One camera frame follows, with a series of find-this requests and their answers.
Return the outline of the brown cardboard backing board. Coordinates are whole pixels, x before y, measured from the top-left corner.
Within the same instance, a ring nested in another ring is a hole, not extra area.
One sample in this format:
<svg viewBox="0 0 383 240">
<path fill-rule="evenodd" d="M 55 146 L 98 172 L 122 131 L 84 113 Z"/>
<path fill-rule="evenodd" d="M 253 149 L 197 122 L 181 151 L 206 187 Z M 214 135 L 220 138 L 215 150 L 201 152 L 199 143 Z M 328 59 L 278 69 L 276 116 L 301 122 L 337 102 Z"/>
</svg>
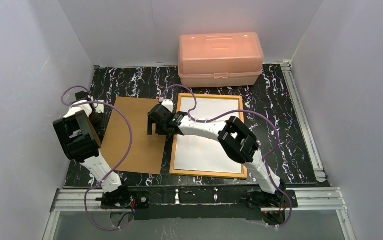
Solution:
<svg viewBox="0 0 383 240">
<path fill-rule="evenodd" d="M 148 112 L 159 102 L 156 99 L 117 97 L 114 106 L 128 119 L 132 129 L 131 150 L 117 171 L 160 175 L 167 137 L 147 134 Z M 125 155 L 130 142 L 129 128 L 124 118 L 112 111 L 106 128 L 101 153 L 111 168 Z"/>
</svg>

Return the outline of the building photo print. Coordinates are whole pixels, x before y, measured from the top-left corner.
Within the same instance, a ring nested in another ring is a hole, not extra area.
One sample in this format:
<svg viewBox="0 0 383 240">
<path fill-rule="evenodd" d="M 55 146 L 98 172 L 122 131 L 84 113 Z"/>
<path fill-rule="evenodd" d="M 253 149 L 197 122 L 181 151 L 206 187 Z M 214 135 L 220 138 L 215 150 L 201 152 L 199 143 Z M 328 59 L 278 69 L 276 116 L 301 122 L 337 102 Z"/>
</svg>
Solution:
<svg viewBox="0 0 383 240">
<path fill-rule="evenodd" d="M 191 94 L 185 94 L 182 93 L 179 96 L 178 99 L 178 106 L 177 110 L 179 112 L 187 112 L 188 110 L 195 110 L 197 107 L 197 98 L 196 96 L 193 97 Z M 241 109 L 237 110 L 231 110 L 229 112 L 232 112 L 232 116 L 239 118 L 241 121 L 244 120 L 243 113 L 240 112 Z M 191 135 L 186 134 L 182 136 L 194 136 L 194 137 L 202 137 L 209 140 L 213 140 L 218 142 L 218 132 L 221 131 L 224 128 L 225 122 L 230 118 L 229 115 L 223 116 L 223 114 L 214 117 L 212 119 L 202 119 L 202 118 L 196 118 L 203 120 L 203 126 L 211 127 L 213 129 L 213 133 L 211 133 L 208 136 L 202 136 L 202 131 L 198 130 L 197 124 L 194 122 L 190 122 L 187 117 L 183 119 L 184 122 L 187 123 L 189 126 L 188 129 L 186 129 L 187 132 L 192 132 Z"/>
</svg>

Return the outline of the yellow wooden picture frame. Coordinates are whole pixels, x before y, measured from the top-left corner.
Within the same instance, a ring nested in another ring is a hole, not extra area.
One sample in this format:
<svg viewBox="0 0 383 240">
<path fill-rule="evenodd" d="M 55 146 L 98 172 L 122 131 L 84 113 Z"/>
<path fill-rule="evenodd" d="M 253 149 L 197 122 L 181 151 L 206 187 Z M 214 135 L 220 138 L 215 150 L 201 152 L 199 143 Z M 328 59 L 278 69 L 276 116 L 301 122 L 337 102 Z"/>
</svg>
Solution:
<svg viewBox="0 0 383 240">
<path fill-rule="evenodd" d="M 244 108 L 243 98 L 238 95 L 196 94 L 195 96 L 197 107 L 191 115 L 203 120 Z M 169 173 L 243 180 L 248 178 L 246 167 L 232 161 L 218 142 L 198 136 L 174 136 Z"/>
</svg>

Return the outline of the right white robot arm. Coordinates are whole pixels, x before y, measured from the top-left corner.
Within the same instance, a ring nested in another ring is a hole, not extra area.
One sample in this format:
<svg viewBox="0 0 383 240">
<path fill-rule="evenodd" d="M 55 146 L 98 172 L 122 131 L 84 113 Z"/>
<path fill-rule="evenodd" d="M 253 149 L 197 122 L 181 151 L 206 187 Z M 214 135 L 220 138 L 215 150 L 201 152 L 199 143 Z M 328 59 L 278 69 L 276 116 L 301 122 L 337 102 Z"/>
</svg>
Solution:
<svg viewBox="0 0 383 240">
<path fill-rule="evenodd" d="M 219 116 L 209 120 L 197 120 L 186 112 L 173 113 L 162 104 L 157 104 L 147 114 L 147 133 L 152 135 L 153 129 L 156 129 L 158 135 L 197 136 L 220 143 L 229 159 L 247 168 L 270 200 L 282 203 L 286 197 L 285 184 L 266 162 L 266 158 L 280 146 L 277 128 L 265 116 L 247 111 L 247 114 L 264 119 L 274 130 L 276 144 L 269 152 L 263 154 L 256 135 L 238 117 L 233 116 L 234 113 L 234 110 L 223 113 L 223 117 L 229 116 L 229 119 L 224 121 Z"/>
</svg>

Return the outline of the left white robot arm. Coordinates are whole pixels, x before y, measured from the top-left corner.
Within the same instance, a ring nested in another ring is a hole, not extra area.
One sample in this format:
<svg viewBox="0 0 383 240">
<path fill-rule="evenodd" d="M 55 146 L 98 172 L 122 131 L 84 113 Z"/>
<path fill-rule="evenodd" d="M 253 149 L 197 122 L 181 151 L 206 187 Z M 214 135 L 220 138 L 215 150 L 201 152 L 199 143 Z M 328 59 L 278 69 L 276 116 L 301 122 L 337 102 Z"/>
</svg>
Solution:
<svg viewBox="0 0 383 240">
<path fill-rule="evenodd" d="M 88 92 L 75 94 L 76 101 L 69 105 L 68 112 L 52 125 L 65 156 L 75 161 L 98 181 L 103 196 L 103 205 L 126 208 L 134 199 L 120 176 L 105 160 L 102 142 L 96 131 L 102 123 L 103 112 L 98 110 L 102 102 L 95 102 Z"/>
</svg>

